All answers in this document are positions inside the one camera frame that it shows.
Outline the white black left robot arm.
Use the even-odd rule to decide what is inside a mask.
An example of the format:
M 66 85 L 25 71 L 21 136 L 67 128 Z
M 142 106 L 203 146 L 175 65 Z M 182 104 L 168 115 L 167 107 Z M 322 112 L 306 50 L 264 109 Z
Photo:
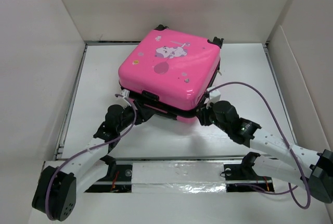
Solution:
M 66 220 L 75 207 L 78 191 L 84 192 L 100 178 L 108 181 L 115 177 L 116 161 L 108 154 L 135 125 L 148 121 L 155 113 L 137 101 L 124 101 L 125 106 L 109 106 L 84 150 L 41 172 L 32 207 L 45 213 L 49 220 Z

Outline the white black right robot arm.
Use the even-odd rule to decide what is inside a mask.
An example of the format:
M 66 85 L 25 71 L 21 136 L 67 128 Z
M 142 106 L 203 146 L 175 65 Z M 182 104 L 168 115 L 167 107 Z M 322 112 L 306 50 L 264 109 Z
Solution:
M 197 117 L 201 125 L 215 125 L 235 143 L 253 149 L 242 160 L 243 177 L 276 178 L 308 191 L 323 203 L 332 203 L 332 151 L 318 152 L 285 142 L 259 124 L 240 118 L 227 101 L 201 107 Z

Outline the pink kids suitcase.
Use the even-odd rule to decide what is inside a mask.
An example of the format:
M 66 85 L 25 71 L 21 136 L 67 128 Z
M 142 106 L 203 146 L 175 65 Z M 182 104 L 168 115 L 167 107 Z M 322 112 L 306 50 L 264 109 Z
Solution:
M 219 72 L 223 42 L 160 24 L 120 65 L 119 84 L 160 116 L 192 124 Z

